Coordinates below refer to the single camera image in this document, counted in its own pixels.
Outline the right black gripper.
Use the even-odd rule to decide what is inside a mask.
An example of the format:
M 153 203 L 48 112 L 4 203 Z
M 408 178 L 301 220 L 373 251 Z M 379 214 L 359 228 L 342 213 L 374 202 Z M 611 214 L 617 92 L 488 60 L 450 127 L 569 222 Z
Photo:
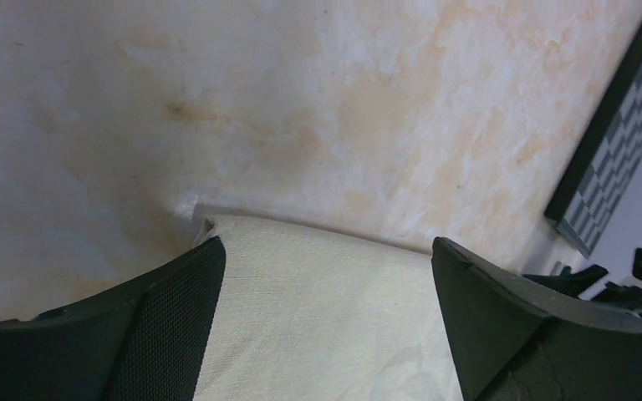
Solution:
M 563 266 L 557 275 L 523 274 L 522 276 L 555 292 L 579 299 L 580 295 L 608 274 L 606 268 L 591 265 L 578 272 L 573 272 L 570 266 Z M 589 300 L 642 318 L 642 288 L 640 287 L 606 282 L 604 289 Z

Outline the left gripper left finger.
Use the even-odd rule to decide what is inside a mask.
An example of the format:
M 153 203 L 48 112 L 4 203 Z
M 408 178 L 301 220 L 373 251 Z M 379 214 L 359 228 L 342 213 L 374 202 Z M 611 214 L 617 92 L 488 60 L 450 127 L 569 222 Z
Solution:
M 190 400 L 222 289 L 218 237 L 28 321 L 0 322 L 0 400 Z

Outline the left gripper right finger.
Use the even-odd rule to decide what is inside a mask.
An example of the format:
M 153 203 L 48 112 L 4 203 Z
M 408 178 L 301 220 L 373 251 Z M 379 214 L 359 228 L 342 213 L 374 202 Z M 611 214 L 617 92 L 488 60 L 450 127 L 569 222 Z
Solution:
M 571 298 L 445 237 L 432 269 L 466 400 L 642 400 L 642 318 Z

